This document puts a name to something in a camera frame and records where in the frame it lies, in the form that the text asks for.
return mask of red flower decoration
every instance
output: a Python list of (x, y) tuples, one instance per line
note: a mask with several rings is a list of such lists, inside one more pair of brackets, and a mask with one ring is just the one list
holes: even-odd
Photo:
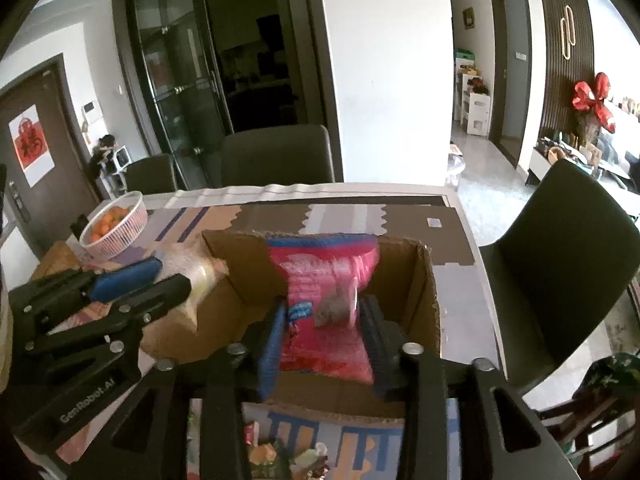
[(596, 76), (596, 94), (593, 95), (591, 87), (584, 81), (578, 81), (575, 84), (575, 94), (572, 104), (576, 110), (587, 112), (593, 108), (594, 115), (600, 121), (600, 124), (608, 132), (614, 134), (616, 132), (616, 121), (611, 111), (604, 105), (603, 100), (609, 94), (609, 77), (600, 72)]

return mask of glass sliding door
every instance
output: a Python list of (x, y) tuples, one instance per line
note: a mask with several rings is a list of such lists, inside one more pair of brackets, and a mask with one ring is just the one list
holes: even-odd
[(174, 156), (188, 189), (219, 187), (220, 149), (230, 131), (194, 0), (129, 0), (129, 20), (161, 149)]

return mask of white plastic basket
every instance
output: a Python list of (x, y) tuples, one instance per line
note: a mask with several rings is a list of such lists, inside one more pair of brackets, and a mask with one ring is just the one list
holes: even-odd
[[(133, 208), (109, 233), (94, 243), (89, 243), (92, 228), (102, 216), (114, 206)], [(142, 202), (142, 193), (131, 191), (104, 206), (94, 218), (87, 224), (80, 235), (80, 245), (98, 261), (105, 261), (120, 254), (138, 238), (146, 226), (148, 215), (145, 204)]]

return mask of blue label on bag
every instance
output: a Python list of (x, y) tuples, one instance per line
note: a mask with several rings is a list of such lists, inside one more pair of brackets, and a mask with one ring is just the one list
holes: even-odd
[(311, 317), (313, 313), (313, 303), (310, 301), (299, 301), (289, 309), (289, 321), (297, 321), (305, 317)]

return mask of red plastic package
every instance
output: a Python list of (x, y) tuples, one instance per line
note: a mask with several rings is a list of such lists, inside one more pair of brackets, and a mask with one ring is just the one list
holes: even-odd
[(273, 237), (271, 260), (287, 279), (289, 331), (281, 370), (309, 370), (371, 384), (358, 332), (358, 291), (379, 259), (374, 235)]

